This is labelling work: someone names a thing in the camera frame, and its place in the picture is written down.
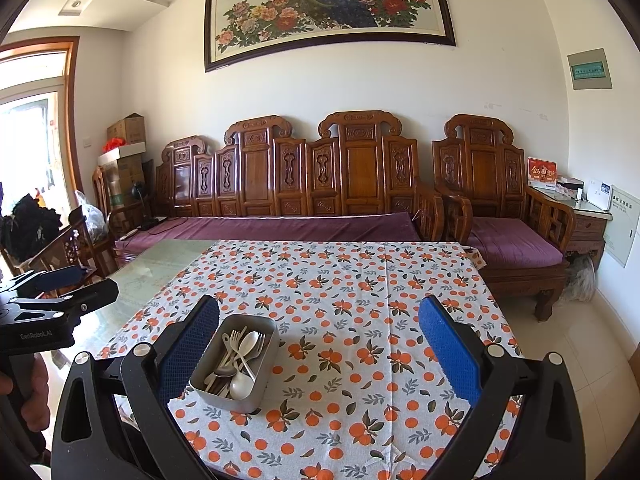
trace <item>framed painting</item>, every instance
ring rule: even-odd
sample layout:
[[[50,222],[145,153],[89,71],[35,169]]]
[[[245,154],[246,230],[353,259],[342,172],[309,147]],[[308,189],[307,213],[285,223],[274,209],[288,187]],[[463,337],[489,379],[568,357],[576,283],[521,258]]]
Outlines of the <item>framed painting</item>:
[[[206,0],[205,70],[345,41],[455,46],[446,0]]]

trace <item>blue gripper pad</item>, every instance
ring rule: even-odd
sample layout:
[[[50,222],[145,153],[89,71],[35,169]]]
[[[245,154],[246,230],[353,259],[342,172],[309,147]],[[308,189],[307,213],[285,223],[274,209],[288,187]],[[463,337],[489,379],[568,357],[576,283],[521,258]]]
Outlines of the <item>blue gripper pad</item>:
[[[453,391],[474,407],[481,393],[480,370],[453,329],[454,321],[435,296],[427,296],[420,302],[418,320]]]
[[[218,328],[219,320],[218,302],[209,298],[195,312],[193,319],[188,316],[183,321],[188,325],[182,329],[159,367],[158,400],[162,406],[184,391],[189,377]]]

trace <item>tablecloth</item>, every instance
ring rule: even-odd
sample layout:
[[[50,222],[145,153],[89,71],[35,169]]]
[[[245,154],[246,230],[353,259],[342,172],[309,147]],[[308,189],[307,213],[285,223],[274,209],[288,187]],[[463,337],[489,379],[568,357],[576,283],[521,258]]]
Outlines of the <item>tablecloth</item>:
[[[484,343],[520,354],[457,244],[222,240],[137,312],[101,357],[154,341],[202,294],[217,298],[221,317],[273,318],[282,340],[256,412],[214,408],[190,386],[169,403],[207,465],[239,478],[421,479],[469,410],[420,331],[426,295]],[[478,474],[500,460],[517,411],[514,398]]]

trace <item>clear plastic bag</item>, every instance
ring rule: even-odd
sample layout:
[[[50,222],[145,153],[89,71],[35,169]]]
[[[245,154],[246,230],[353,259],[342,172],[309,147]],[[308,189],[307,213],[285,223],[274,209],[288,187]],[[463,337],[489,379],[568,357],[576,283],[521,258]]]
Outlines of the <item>clear plastic bag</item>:
[[[82,214],[85,217],[84,223],[86,224],[86,230],[89,231],[91,241],[97,242],[98,240],[106,238],[109,231],[107,222],[104,221],[102,211],[95,205],[89,204],[84,194],[78,190],[76,190],[76,200],[78,200],[79,205],[82,206]]]
[[[589,256],[578,256],[567,269],[560,302],[591,301],[596,292],[596,273]]]

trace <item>silver screw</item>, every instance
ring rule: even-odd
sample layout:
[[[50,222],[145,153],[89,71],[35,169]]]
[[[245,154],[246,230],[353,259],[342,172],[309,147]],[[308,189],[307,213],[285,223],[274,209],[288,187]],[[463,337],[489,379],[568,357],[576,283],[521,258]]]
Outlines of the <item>silver screw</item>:
[[[555,353],[555,352],[551,352],[551,354],[549,354],[549,361],[551,362],[551,364],[561,365],[562,364],[562,356],[560,354]]]
[[[138,357],[144,357],[149,353],[150,350],[151,350],[151,345],[149,345],[148,343],[141,343],[134,347],[133,355]]]
[[[76,356],[76,364],[78,365],[83,365],[88,360],[89,360],[89,354],[87,352],[80,352]]]
[[[504,348],[500,345],[489,345],[486,349],[491,357],[502,357],[504,355]]]

